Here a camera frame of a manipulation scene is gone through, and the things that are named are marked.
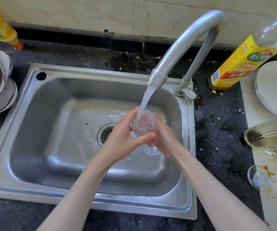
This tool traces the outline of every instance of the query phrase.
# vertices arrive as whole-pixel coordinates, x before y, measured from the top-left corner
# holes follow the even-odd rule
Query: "faucet spout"
[[[166,54],[160,60],[159,64],[152,70],[149,78],[148,85],[160,89],[168,78],[168,74],[172,70],[173,66],[179,61],[179,59],[185,54],[185,52],[208,30],[207,37],[202,47],[198,51],[195,59],[193,60],[186,76],[177,87],[176,92],[187,87],[187,84],[191,81],[194,73],[201,65],[202,61],[210,51],[213,43],[219,33],[220,24],[224,21],[224,12],[220,10],[212,10],[202,15],[195,20],[178,39],[167,50]]]

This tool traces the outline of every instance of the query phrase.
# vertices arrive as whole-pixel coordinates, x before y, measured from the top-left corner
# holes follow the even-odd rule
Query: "drain strainer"
[[[98,132],[98,144],[100,147],[102,147],[103,143],[107,140],[107,138],[110,136],[114,126],[116,124],[107,124],[104,127],[102,127]]]

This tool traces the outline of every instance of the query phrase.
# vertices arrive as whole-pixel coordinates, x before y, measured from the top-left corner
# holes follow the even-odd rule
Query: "stainless steel sink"
[[[106,132],[140,105],[147,75],[32,64],[0,131],[0,198],[57,204]],[[146,109],[195,154],[194,107],[169,78]],[[196,195],[178,167],[141,147],[108,171],[92,208],[196,219]]]

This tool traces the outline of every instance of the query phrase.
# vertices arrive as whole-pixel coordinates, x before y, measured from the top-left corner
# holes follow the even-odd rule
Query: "faucet handle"
[[[191,101],[193,101],[197,97],[196,92],[190,89],[189,87],[181,89],[181,91],[183,93],[183,102],[186,105],[190,105]]]

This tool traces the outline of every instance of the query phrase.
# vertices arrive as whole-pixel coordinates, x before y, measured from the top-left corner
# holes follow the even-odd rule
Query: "black countertop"
[[[153,55],[152,50],[148,54],[131,53],[132,48],[127,52],[31,40],[23,40],[23,43],[25,50],[17,51],[0,42],[0,50],[13,60],[11,77],[19,89],[30,64],[34,62],[149,74],[159,62],[156,57],[162,56]],[[245,114],[242,113],[244,106],[241,88],[238,83],[223,91],[223,95],[211,92],[207,78],[223,61],[217,52],[211,54],[215,61],[205,60],[193,78],[198,94],[194,102],[196,157],[224,186],[263,219],[260,194],[247,179],[247,170],[254,161],[251,148],[241,140],[242,133],[247,128]],[[193,58],[191,55],[182,58],[170,77],[182,78]],[[0,129],[7,113],[5,111],[0,114]],[[0,199],[0,231],[36,230],[54,207]],[[197,209],[198,218],[195,221],[90,210],[83,230],[214,230],[199,200]]]

